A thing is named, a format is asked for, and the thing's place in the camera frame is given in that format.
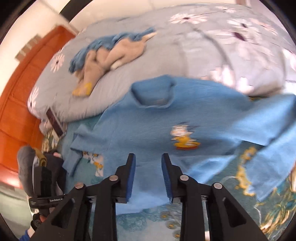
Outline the left hand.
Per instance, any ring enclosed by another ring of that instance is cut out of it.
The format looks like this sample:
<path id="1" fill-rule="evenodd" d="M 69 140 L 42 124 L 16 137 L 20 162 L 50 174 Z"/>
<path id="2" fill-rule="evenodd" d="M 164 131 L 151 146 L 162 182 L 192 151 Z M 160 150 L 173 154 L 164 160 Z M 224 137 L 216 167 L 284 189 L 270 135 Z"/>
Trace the left hand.
<path id="1" fill-rule="evenodd" d="M 63 169 L 63 159 L 57 152 L 42 153 L 35 149 L 35 157 L 32 166 L 32 199 L 38 199 L 34 209 L 38 213 L 33 215 L 31 228 L 36 231 L 43 220 L 54 209 L 54 197 L 64 194 L 66 172 Z"/>

